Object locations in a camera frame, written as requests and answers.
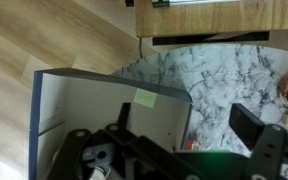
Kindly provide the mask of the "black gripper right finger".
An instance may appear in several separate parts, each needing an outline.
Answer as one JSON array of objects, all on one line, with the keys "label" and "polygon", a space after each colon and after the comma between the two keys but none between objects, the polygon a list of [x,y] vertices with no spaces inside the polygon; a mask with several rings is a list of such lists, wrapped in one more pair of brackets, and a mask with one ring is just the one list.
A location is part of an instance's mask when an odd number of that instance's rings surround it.
[{"label": "black gripper right finger", "polygon": [[278,180],[285,149],[286,130],[279,125],[265,125],[245,106],[231,106],[229,126],[251,151],[244,180]]}]

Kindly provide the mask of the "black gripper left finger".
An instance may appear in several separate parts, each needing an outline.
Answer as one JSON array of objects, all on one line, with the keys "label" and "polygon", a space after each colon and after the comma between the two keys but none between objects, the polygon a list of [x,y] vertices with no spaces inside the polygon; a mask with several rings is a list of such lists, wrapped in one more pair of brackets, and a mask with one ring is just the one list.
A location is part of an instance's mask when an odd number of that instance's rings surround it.
[{"label": "black gripper left finger", "polygon": [[72,130],[66,135],[46,180],[84,180],[81,155],[90,135],[87,129]]}]

